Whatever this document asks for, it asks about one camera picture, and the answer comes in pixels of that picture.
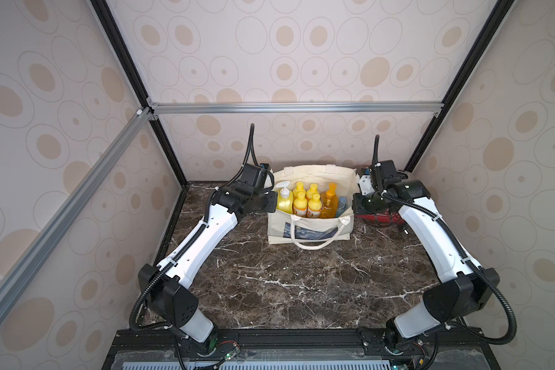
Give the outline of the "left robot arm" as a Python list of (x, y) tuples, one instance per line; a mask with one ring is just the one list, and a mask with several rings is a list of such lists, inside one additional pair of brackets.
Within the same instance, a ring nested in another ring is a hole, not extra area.
[(257, 161), (251, 129), (239, 171), (212, 191), (197, 226), (157, 265), (141, 268), (140, 295), (129, 314), (131, 330), (166, 328), (176, 338), (188, 337), (200, 354), (215, 350), (217, 328), (189, 288), (211, 252), (239, 221), (249, 214), (275, 212), (274, 185), (270, 165)]

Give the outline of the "cream starry night shopping bag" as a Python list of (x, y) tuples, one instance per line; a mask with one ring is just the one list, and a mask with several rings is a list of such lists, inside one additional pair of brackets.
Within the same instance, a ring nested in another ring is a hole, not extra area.
[(288, 181), (293, 189), (297, 182), (309, 186), (315, 183), (319, 191), (336, 184), (336, 195), (346, 197), (345, 211), (335, 218), (305, 218), (275, 211), (268, 214), (268, 243), (293, 244), (303, 250), (316, 251), (337, 240), (348, 240), (353, 231), (355, 214), (353, 196), (359, 190), (356, 171), (347, 167), (328, 165), (287, 166), (274, 174), (276, 183)]

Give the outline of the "yellow dish soap pump bottle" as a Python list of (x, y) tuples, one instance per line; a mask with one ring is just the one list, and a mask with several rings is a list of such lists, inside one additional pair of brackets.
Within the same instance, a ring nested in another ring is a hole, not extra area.
[(293, 214), (293, 201), (294, 195), (288, 188), (290, 186), (290, 181), (282, 181), (277, 183), (274, 187), (277, 192), (277, 206), (279, 211), (285, 212), (286, 214)]

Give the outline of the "blue cap water bottle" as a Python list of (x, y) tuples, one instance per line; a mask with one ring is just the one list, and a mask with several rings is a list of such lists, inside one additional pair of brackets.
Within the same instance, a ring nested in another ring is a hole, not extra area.
[(335, 213), (336, 217), (341, 217), (348, 208), (348, 198), (343, 196), (339, 197), (338, 207)]

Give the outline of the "yellow cap juice bottle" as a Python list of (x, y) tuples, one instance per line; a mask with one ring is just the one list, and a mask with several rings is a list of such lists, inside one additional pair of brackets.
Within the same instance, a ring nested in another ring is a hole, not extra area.
[(319, 218), (322, 212), (322, 199), (318, 193), (312, 194), (308, 200), (307, 218)]
[(297, 199), (299, 194), (305, 195), (305, 193), (306, 193), (306, 189), (305, 189), (304, 183), (300, 181), (297, 182), (294, 190), (292, 191), (294, 199)]
[(298, 217), (306, 217), (308, 213), (308, 200), (305, 191), (297, 193), (293, 201), (293, 214)]
[(317, 183), (311, 183), (305, 193), (306, 199), (311, 200), (313, 196), (318, 193), (319, 193), (319, 185), (317, 185)]

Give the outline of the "orange dish soap pump bottle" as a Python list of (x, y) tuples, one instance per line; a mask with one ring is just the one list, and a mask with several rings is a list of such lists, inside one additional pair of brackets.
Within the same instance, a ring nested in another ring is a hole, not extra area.
[(330, 183), (327, 191), (321, 194), (322, 210), (320, 218), (330, 219), (335, 218), (337, 208), (339, 206), (339, 199), (336, 194), (337, 184)]

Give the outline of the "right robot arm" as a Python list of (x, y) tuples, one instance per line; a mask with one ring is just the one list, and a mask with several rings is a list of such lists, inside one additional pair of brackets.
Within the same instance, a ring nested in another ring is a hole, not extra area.
[[(460, 328), (490, 345), (506, 345), (516, 338), (516, 314), (498, 288), (500, 276), (484, 268), (459, 242), (439, 213), (432, 195), (419, 180), (410, 180), (393, 161), (379, 160), (379, 141), (372, 161), (359, 178), (353, 197), (355, 214), (398, 214), (418, 237), (436, 271), (439, 285), (424, 291), (422, 300), (407, 312), (388, 320), (383, 342), (393, 355), (401, 354), (420, 335), (438, 328)], [(459, 322), (482, 310), (495, 297), (507, 316), (507, 331), (487, 337)]]

